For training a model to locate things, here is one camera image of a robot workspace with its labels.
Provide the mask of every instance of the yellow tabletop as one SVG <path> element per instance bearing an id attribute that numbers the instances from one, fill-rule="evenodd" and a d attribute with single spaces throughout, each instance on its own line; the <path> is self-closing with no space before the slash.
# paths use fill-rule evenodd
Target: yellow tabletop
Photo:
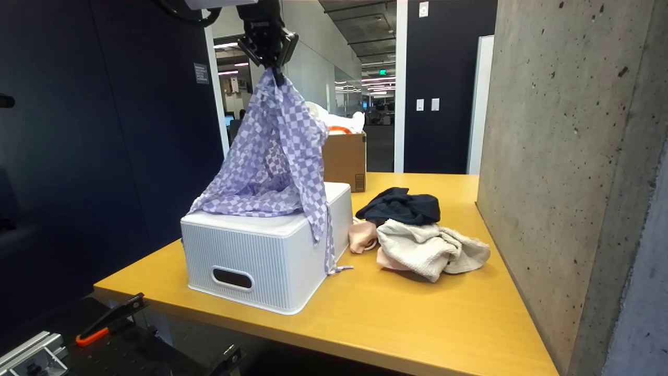
<path id="1" fill-rule="evenodd" d="M 344 255 L 352 272 L 327 277 L 299 316 L 278 316 L 186 287 L 181 242 L 101 280 L 102 298 L 144 292 L 168 314 L 407 374 L 557 374 L 474 204 L 478 178 L 370 174 L 352 209 L 389 186 L 440 201 L 440 223 L 491 245 L 471 273 L 415 281 L 380 270 L 375 255 Z"/>

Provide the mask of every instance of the gray wall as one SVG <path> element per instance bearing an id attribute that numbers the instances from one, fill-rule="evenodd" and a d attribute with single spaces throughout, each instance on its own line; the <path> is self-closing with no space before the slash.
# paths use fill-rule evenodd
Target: gray wall
<path id="1" fill-rule="evenodd" d="M 666 140 L 666 0 L 499 0 L 478 204 L 562 371 L 598 374 Z"/>

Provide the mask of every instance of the cardboard box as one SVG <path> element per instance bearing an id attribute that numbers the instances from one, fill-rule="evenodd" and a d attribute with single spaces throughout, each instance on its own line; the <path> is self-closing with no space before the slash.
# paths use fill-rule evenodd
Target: cardboard box
<path id="1" fill-rule="evenodd" d="M 367 136 L 329 134 L 323 149 L 325 182 L 347 182 L 352 193 L 367 188 Z"/>

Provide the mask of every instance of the purple plaid cloth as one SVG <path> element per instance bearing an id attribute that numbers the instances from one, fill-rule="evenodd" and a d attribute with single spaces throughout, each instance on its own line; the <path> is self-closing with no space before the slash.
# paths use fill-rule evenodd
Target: purple plaid cloth
<path id="1" fill-rule="evenodd" d="M 189 213 L 276 217 L 304 213 L 316 242 L 325 237 L 325 272 L 334 273 L 332 217 L 325 198 L 321 145 L 327 127 L 316 121 L 286 80 L 268 69 L 231 150 Z"/>

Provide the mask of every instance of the black cable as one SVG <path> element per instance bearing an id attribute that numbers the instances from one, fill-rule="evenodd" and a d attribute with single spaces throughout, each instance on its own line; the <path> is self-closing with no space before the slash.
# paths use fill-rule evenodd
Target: black cable
<path id="1" fill-rule="evenodd" d="M 156 4 L 159 9 L 163 9 L 167 15 L 183 21 L 183 22 L 189 22 L 189 24 L 201 24 L 201 28 L 207 28 L 210 22 L 216 21 L 216 17 L 222 15 L 218 9 L 208 9 L 208 15 L 207 17 L 189 17 L 189 15 L 183 15 L 176 9 L 170 9 L 165 0 L 152 0 L 152 4 Z"/>

